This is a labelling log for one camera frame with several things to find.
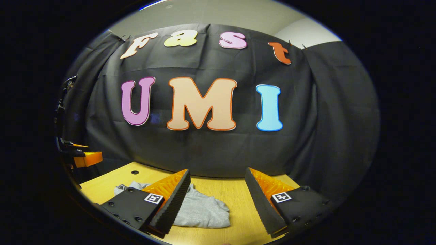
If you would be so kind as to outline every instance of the white wall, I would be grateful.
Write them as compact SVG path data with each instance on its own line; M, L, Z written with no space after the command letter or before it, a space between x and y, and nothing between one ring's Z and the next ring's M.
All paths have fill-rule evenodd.
M273 0L174 0L136 11L108 28L125 38L191 23L231 25L274 35L305 17Z
M341 41L335 34L324 26L309 18L298 20L277 32L275 37L286 42L291 41L292 45L303 49L316 44Z

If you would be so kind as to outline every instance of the peach letter m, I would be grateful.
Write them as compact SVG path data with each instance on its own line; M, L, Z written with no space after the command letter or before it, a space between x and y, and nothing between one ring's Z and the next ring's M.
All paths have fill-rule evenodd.
M189 77L171 79L168 84L174 90L172 118L167 123L171 130L185 130L189 122L185 120L185 108L197 129L203 126L209 111L212 119L207 126L211 130L232 130L236 123L232 119L232 96L237 87L235 80L218 78L201 96L196 84Z

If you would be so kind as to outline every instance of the wooden table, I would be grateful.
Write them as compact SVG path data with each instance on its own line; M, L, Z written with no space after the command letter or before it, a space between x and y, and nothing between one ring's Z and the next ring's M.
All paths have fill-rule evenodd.
M139 171L139 173L132 174L134 170ZM154 183L171 174L171 172L132 162L82 183L81 191L92 203L102 204L115 196L115 186L120 184L129 186L132 181ZM292 187L300 187L287 175L273 177ZM284 236L273 239L266 233L244 179L191 176L191 183L199 192L214 196L227 204L230 209L230 226L226 228L197 228L173 225L164 239L153 237L174 245L222 245L224 243L263 245Z

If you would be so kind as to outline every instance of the orange soft gripper pad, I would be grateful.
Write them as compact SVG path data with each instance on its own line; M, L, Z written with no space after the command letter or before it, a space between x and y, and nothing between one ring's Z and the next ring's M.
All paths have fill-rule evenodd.
M102 152L84 152L84 157L74 157L76 167L89 167L103 161Z
M146 188L142 189L143 191L162 195L165 200L163 201L160 208L157 210L157 212L160 211L160 209L165 205L165 203L170 198L171 194L174 192L174 189L176 188L177 184L179 184L180 179L182 179L183 175L186 173L187 169L182 170L180 172L177 172L175 174L172 174L166 178L161 179L158 182L155 182L154 184L151 184L147 186Z
M250 168L250 171L254 178L256 179L257 183L259 184L260 188L263 191L263 194L268 199L271 206L276 210L278 213L279 211L276 209L276 207L271 202L271 196L277 193L286 192L286 191L292 191L295 188L292 186L289 186L279 180L274 179L273 177L266 175L262 172L259 172L257 170L254 170Z
M76 146L76 147L89 147L89 146L83 146L83 145L74 144L74 143L73 143L73 146Z

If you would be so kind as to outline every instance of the letter i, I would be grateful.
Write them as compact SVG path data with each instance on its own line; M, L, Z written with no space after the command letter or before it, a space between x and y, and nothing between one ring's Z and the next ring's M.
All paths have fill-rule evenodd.
M259 84L256 91L262 100L262 119L257 123L257 128L261 131L278 131L283 128L279 120L279 94L280 89L276 86Z

